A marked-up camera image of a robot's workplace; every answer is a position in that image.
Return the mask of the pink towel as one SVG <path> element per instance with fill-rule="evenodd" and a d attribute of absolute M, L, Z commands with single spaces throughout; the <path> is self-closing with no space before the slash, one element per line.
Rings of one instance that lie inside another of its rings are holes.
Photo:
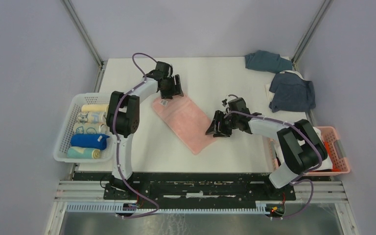
<path fill-rule="evenodd" d="M 152 108 L 194 155 L 216 141 L 211 135 L 206 135 L 210 118 L 188 96 L 158 97 Z"/>

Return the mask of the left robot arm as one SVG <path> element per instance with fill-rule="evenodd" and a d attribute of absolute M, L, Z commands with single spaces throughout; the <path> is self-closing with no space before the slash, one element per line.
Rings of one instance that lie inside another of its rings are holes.
<path fill-rule="evenodd" d="M 109 184 L 122 199 L 131 198 L 135 191 L 134 185 L 126 180 L 133 173 L 131 149 L 133 135 L 140 124 L 140 104 L 157 92 L 165 99 L 184 95 L 180 76 L 173 75 L 173 66 L 162 61 L 157 61 L 152 71 L 143 73 L 143 80 L 129 91 L 115 91 L 110 96 L 106 124 L 116 137 L 116 149 Z"/>

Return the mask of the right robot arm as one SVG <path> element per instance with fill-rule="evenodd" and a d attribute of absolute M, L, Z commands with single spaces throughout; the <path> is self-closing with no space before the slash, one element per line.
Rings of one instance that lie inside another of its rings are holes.
<path fill-rule="evenodd" d="M 263 194 L 275 200 L 283 193 L 283 187 L 300 179 L 305 173 L 322 166 L 328 152 L 311 123 L 301 119 L 289 123 L 261 113 L 251 113 L 242 97 L 222 101 L 225 110 L 217 110 L 206 135 L 230 137 L 233 130 L 251 135 L 262 135 L 275 140 L 281 148 L 284 162 L 269 175 L 269 183 L 263 186 Z"/>

